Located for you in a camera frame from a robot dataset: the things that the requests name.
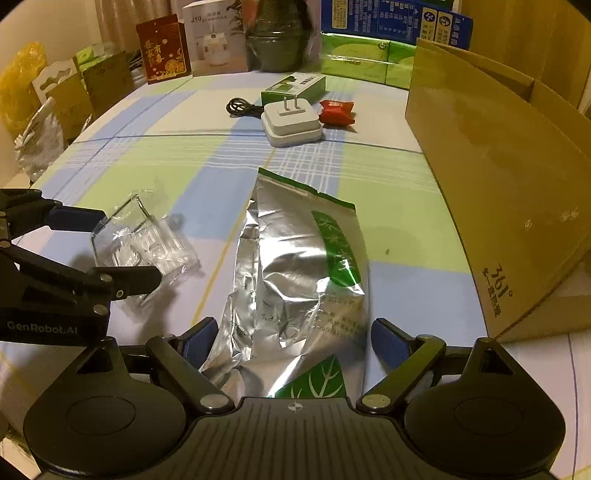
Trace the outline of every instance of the white power adapter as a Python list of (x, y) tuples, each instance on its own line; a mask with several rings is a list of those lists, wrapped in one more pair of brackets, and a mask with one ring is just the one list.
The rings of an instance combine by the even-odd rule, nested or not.
[(310, 102), (303, 98), (268, 103), (261, 116), (273, 147), (290, 147), (322, 138), (322, 124)]

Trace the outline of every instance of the clear plastic packaging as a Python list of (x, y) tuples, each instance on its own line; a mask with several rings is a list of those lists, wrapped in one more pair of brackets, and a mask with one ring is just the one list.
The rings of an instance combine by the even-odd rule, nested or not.
[(143, 198), (155, 198), (152, 191), (134, 192), (92, 233), (95, 262), (100, 267), (153, 265), (163, 280), (154, 292), (133, 304), (143, 304), (172, 285), (190, 270), (198, 270), (199, 258), (193, 246), (171, 228), (169, 218), (156, 218)]
[(54, 113), (55, 105), (56, 101), (49, 97), (14, 141), (17, 163), (32, 182), (64, 152), (64, 134)]

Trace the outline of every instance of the green leaf print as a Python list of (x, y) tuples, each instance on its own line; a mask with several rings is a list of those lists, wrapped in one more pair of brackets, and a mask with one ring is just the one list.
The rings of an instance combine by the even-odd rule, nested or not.
[(278, 390), (275, 398), (346, 397), (345, 379), (339, 360), (332, 355)]

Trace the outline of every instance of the checkered tablecloth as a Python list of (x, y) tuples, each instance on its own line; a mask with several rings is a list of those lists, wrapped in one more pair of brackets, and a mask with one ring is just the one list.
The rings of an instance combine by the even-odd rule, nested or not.
[[(98, 119), (37, 182), (47, 198), (110, 211), (133, 190), (158, 190), (156, 215), (176, 215), (202, 262), (146, 318), (113, 304), (120, 344), (181, 333), (220, 318), (232, 288), (236, 239), (256, 170), (265, 167), (353, 202), (370, 259), (371, 318), (412, 335), (471, 345), (486, 330), (468, 264), (437, 183), (404, 119), (407, 92), (330, 77), (326, 97), (355, 102), (356, 123), (320, 142), (276, 149), (261, 122), (232, 119), (225, 105), (251, 102), (281, 76), (245, 73), (144, 86)], [(85, 270), (87, 233), (35, 231), (20, 245)], [(506, 345), (567, 422), (553, 472), (591, 479), (591, 333)], [(0, 343), (0, 408), (22, 426), (31, 403), (80, 352)], [(369, 355), (366, 384), (384, 375)]]

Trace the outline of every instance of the black mechanical arm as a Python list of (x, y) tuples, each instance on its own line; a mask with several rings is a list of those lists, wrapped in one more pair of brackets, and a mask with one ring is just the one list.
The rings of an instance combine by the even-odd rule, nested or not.
[(107, 334), (111, 301), (150, 293), (156, 267), (97, 267), (81, 272), (14, 243), (48, 226), (91, 232), (105, 213), (44, 199), (39, 190), (0, 189), (0, 340), (93, 345)]

